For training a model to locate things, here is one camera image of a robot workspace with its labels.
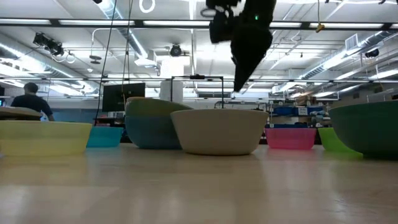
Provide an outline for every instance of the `man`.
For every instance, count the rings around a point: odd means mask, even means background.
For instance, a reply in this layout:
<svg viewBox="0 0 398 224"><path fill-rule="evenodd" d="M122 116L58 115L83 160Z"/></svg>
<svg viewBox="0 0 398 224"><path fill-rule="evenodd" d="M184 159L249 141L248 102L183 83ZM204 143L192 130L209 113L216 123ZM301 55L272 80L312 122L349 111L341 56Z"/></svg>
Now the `man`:
<svg viewBox="0 0 398 224"><path fill-rule="evenodd" d="M11 103L11 106L29 108L36 110L39 113L43 111L49 118L49 121L54 121L49 104L41 97L36 95L39 87L35 83L27 83L24 86L24 90L25 95L15 97L14 101Z"/></svg>

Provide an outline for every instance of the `blue bowl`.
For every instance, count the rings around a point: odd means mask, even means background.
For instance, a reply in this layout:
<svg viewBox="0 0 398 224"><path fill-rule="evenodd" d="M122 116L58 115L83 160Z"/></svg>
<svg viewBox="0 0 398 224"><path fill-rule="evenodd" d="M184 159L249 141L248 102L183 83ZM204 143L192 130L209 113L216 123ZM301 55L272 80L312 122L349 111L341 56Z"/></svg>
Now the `blue bowl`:
<svg viewBox="0 0 398 224"><path fill-rule="evenodd" d="M87 147L118 147L123 128L93 127Z"/></svg>
<svg viewBox="0 0 398 224"><path fill-rule="evenodd" d="M126 131L141 149L181 149L170 115L127 116Z"/></svg>

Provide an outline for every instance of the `green bowl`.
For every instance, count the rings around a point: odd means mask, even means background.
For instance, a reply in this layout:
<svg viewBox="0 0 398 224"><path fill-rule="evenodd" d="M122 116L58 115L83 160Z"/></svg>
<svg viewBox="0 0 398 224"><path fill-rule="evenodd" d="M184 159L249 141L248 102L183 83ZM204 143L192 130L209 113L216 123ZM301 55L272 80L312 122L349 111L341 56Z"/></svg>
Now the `green bowl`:
<svg viewBox="0 0 398 224"><path fill-rule="evenodd" d="M330 110L338 138L349 148L376 159L398 159L398 101L342 106Z"/></svg>
<svg viewBox="0 0 398 224"><path fill-rule="evenodd" d="M318 128L322 145L328 152L354 152L337 137L333 128Z"/></svg>
<svg viewBox="0 0 398 224"><path fill-rule="evenodd" d="M126 116L165 116L174 111L191 110L189 106L152 98L132 97L127 99Z"/></svg>

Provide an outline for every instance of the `black cable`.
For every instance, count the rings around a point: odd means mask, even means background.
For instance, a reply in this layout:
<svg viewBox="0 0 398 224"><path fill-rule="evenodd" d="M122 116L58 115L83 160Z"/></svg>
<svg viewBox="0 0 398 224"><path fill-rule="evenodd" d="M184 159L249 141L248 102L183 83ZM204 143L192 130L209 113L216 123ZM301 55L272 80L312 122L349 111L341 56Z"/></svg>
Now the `black cable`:
<svg viewBox="0 0 398 224"><path fill-rule="evenodd" d="M118 0L114 0L114 7L113 7L113 13L112 13L111 27L110 27L110 30L109 30L108 43L106 44L106 52L105 52L104 66L103 66L102 72L101 72L101 79L99 80L98 106L97 106L97 113L95 114L94 126L97 125L98 113L100 112L102 79L104 78L106 59L107 59L107 57L108 57L109 45L110 45L110 43L111 43L111 35L112 35L112 28L113 28L113 21L114 21L114 13L116 12L116 4L117 4L117 3L118 3Z"/></svg>
<svg viewBox="0 0 398 224"><path fill-rule="evenodd" d="M127 25L127 32L130 32L130 20L131 20L131 11L132 11L132 3L133 0L129 0L129 22ZM129 52L129 39L126 39L126 54L124 55L124 63L123 63L123 79L122 79L122 94L123 94L123 105L124 108L126 109L126 96L124 94L124 90L123 90L123 85L124 85L124 75L125 75L125 71L126 71L126 58L127 58L127 64L128 64L128 68L127 71L129 72L129 83L130 83L130 52Z"/></svg>
<svg viewBox="0 0 398 224"><path fill-rule="evenodd" d="M22 55L22 56L19 56L18 58L14 58L13 61L14 61L14 60L18 60L18 59L20 59L21 57L24 57L24 56L26 56L26 55L29 55L30 53L32 53L33 51L35 51L35 50L37 50L37 49L39 49L39 48L40 48L40 47L33 48L31 51L27 52L26 54L24 54L24 55Z"/></svg>

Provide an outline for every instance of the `computer monitor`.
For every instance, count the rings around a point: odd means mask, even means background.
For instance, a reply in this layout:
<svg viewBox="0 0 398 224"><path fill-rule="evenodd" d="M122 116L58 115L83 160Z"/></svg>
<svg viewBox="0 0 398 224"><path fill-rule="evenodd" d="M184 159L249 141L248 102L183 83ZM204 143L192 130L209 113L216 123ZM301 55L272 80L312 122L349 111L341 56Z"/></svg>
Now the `computer monitor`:
<svg viewBox="0 0 398 224"><path fill-rule="evenodd" d="M123 85L123 92L122 85L104 86L102 111L124 111L124 99L127 100L133 96L145 97L145 83Z"/></svg>

